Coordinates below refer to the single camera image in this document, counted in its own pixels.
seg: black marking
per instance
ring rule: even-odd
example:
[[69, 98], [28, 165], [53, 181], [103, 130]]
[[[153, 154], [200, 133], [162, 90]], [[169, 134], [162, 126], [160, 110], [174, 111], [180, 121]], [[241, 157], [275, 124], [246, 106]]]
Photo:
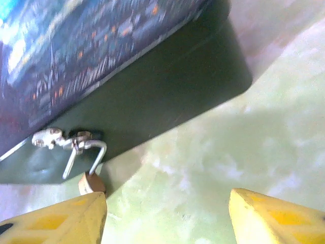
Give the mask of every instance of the black marking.
[[0, 235], [2, 235], [5, 231], [13, 227], [14, 224], [8, 223], [0, 226]]

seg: marble surface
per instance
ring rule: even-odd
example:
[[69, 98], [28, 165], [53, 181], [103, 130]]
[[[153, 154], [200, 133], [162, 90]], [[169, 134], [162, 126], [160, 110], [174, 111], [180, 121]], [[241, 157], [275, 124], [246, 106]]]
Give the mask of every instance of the marble surface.
[[[254, 85], [102, 167], [103, 243], [236, 243], [234, 187], [325, 210], [324, 16], [323, 1], [233, 0]], [[77, 196], [79, 178], [0, 186], [0, 220]]]

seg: colorful illustration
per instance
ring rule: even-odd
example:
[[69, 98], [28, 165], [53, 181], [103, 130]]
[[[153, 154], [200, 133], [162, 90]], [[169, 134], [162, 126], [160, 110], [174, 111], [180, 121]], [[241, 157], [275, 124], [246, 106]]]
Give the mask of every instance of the colorful illustration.
[[0, 156], [162, 41], [205, 0], [6, 0]]

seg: brass padlock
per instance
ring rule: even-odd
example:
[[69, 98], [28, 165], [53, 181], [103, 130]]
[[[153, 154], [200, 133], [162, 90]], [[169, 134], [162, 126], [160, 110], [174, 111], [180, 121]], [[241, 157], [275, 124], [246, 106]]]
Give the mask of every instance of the brass padlock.
[[100, 162], [102, 161], [103, 156], [106, 153], [107, 146], [103, 141], [90, 140], [79, 143], [84, 149], [89, 149], [91, 147], [100, 147], [101, 151], [99, 152], [94, 164], [91, 169], [85, 172], [78, 183], [79, 192], [81, 195], [85, 195], [92, 192], [104, 192], [106, 195], [106, 187], [102, 179], [96, 174], [96, 169]]

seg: light green surface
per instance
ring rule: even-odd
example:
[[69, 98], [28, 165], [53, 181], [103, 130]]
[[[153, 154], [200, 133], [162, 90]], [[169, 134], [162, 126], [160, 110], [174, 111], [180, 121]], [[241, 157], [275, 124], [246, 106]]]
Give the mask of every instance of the light green surface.
[[[131, 177], [107, 200], [103, 243], [234, 244], [234, 187], [325, 210], [324, 3], [254, 2], [231, 18], [255, 84], [103, 166], [113, 189]], [[79, 179], [0, 186], [0, 220], [77, 196]]]

